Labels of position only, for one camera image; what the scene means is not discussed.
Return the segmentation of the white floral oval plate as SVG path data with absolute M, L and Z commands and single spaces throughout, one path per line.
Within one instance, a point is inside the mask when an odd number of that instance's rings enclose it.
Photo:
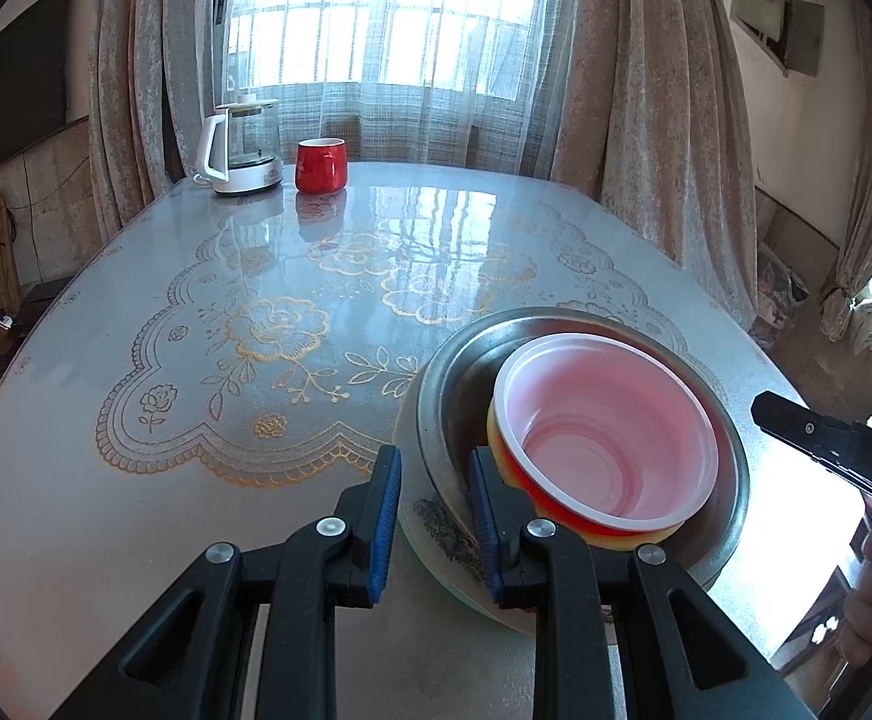
M 478 543 L 468 536 L 434 488 L 419 448 L 416 401 L 424 367 L 416 372 L 400 406 L 394 444 L 401 452 L 398 522 L 419 562 L 447 592 L 481 616 L 534 639 L 535 616 L 527 611 L 500 610 L 491 600 L 481 573 Z

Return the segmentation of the large stainless steel bowl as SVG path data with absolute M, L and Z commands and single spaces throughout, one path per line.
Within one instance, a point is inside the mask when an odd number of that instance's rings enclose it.
M 486 442 L 486 413 L 496 374 L 523 343 L 559 332 L 594 333 L 646 351 L 676 372 L 708 411 L 721 452 L 714 493 L 687 525 L 665 539 L 664 546 L 709 589 L 737 551 L 744 529 L 750 497 L 744 443 L 701 364 L 614 320 L 580 310 L 523 307 L 477 320 L 439 346 L 419 384 L 416 427 L 422 461 L 442 502 L 463 531 L 475 538 L 467 458 L 470 450 Z

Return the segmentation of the red plastic bowl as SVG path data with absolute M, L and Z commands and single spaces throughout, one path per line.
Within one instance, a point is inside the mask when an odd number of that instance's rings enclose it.
M 714 422 L 670 367 L 624 341 L 552 333 L 507 356 L 491 411 L 530 488 L 600 530 L 662 532 L 703 509 Z

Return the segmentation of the yellow plastic bowl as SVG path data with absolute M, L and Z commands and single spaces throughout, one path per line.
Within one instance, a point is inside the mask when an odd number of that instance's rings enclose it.
M 559 504 L 552 496 L 543 491 L 535 481 L 525 473 L 516 461 L 516 457 L 512 454 L 501 431 L 499 431 L 498 423 L 495 415 L 495 402 L 490 401 L 488 413 L 486 413 L 486 439 L 490 445 L 491 454 L 495 457 L 496 466 L 502 481 L 509 484 L 512 488 L 522 489 L 530 496 L 530 500 L 534 503 L 535 512 L 539 517 L 549 518 L 556 525 L 564 525 L 571 528 L 573 532 L 582 536 L 587 543 L 597 548 L 605 548 L 610 551 L 631 551 L 636 550 L 637 546 L 642 543 L 659 544 L 665 539 L 675 535 L 680 530 L 680 525 L 675 527 L 664 528 L 664 530 L 654 530 L 653 532 L 634 533 L 621 532 L 621 530 L 613 530 L 613 528 L 602 527 L 598 523 L 591 522 L 587 518 L 581 517 L 574 512 L 566 509 L 563 504 Z

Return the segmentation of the teal round plate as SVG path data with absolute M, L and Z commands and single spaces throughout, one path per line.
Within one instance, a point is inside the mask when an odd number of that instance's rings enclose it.
M 408 566 L 408 569 L 410 569 L 410 574 L 413 575 L 413 582 L 415 582 L 427 596 L 431 596 L 431 598 L 436 598 L 436 596 L 438 596 L 442 603 L 449 603 L 449 601 L 452 601 L 452 603 L 456 603 L 460 608 L 467 608 L 467 610 L 473 611 L 473 613 L 477 614 L 483 613 L 480 606 L 478 606 L 475 601 L 470 600 L 465 593 L 459 592 L 459 590 L 454 589 L 454 587 L 450 587 L 447 583 L 442 582 L 438 575 L 429 571 L 429 569 L 424 566 L 424 562 L 419 559 L 415 551 L 411 550 L 410 544 L 403 544 L 403 552 L 403 562 Z

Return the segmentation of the lace table mat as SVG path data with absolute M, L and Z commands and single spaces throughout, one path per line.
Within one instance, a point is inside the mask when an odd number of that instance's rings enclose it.
M 563 206 L 434 187 L 369 202 L 221 221 L 139 328 L 95 422 L 100 458 L 257 488 L 367 470 L 439 344 L 499 310 L 566 307 L 690 349 Z

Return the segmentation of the red ceramic mug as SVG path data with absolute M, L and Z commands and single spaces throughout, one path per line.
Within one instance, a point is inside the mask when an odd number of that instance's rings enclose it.
M 343 138 L 307 138 L 298 143 L 296 188 L 310 195 L 338 192 L 348 184 L 348 149 Z

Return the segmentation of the white glass electric kettle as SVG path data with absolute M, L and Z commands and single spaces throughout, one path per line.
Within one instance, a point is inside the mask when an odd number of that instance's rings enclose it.
M 193 179 L 218 195 L 268 190 L 283 179 L 281 156 L 278 101 L 242 94 L 203 121 Z

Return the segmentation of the right beige curtain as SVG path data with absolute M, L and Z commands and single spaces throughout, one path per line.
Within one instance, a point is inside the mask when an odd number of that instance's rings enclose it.
M 724 0 L 574 0 L 553 177 L 602 203 L 750 327 L 755 179 Z

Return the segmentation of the beige curtain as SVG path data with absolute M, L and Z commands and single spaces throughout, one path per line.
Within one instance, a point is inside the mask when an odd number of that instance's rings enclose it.
M 755 179 L 724 0 L 574 0 L 553 177 L 602 203 L 750 327 Z
M 89 169 L 110 241 L 173 184 L 196 174 L 214 107 L 214 0 L 94 0 Z

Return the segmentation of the sheer white curtain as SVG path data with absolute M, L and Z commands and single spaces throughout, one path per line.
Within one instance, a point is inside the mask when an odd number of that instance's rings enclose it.
M 281 158 L 548 177 L 574 0 L 227 0 L 221 80 L 278 106 Z

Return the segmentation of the left beige curtain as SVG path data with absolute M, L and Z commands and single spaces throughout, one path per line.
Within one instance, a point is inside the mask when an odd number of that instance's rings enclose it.
M 110 241 L 173 184 L 196 174 L 214 107 L 214 0 L 94 0 L 89 169 Z

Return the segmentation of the grey wall electrical box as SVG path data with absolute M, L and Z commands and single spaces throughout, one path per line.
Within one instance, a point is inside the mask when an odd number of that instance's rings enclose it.
M 817 76 L 825 7 L 807 0 L 732 0 L 730 15 L 784 72 Z

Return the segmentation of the black wall television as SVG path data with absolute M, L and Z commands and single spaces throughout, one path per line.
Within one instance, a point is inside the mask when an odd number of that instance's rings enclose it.
M 37 0 L 0 32 L 0 164 L 66 125 L 70 0 Z

